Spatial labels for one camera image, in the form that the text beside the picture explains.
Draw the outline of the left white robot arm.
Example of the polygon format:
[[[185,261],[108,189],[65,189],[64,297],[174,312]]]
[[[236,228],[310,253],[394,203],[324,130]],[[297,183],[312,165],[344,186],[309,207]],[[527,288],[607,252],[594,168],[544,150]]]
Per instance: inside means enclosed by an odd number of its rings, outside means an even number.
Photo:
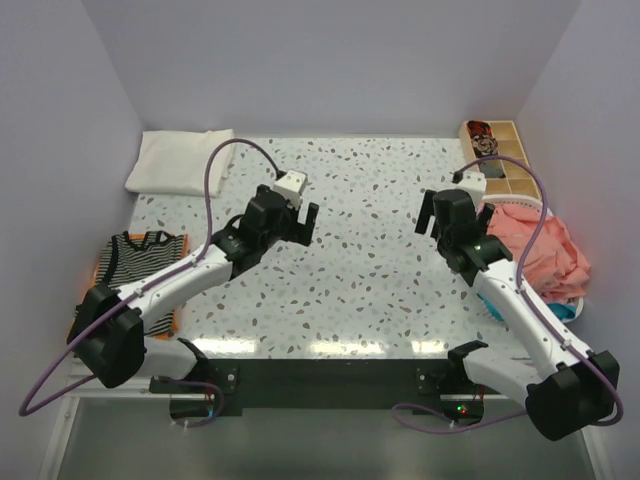
[[[212,234],[191,255],[137,282],[92,287],[78,308],[68,346],[106,388],[136,376],[168,377],[185,392],[207,380],[205,355],[190,341],[157,340],[148,329],[192,297],[224,285],[258,265],[278,241],[309,246],[319,212],[277,186],[258,187],[243,213]]]

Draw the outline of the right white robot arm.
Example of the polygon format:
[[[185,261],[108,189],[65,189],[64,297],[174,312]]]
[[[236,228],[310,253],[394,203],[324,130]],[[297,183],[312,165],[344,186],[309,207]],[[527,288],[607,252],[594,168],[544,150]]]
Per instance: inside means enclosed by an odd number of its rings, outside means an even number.
[[[499,312],[531,362],[475,340],[448,353],[443,382],[459,393],[483,385],[515,401],[534,427],[556,441],[586,426],[618,423],[620,366],[573,335],[525,281],[506,246],[487,228],[494,208],[478,209],[462,189],[425,193],[416,232],[429,234],[453,272]]]

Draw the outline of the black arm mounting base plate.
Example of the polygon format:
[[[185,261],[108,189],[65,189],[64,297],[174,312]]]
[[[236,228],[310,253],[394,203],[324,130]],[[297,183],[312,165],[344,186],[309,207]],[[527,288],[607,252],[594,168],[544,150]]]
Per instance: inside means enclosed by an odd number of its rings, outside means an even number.
[[[248,409],[389,410],[430,408],[470,425],[484,415],[484,389],[455,380],[443,359],[214,359],[199,362],[186,385],[153,379],[151,393],[170,397],[173,419]]]

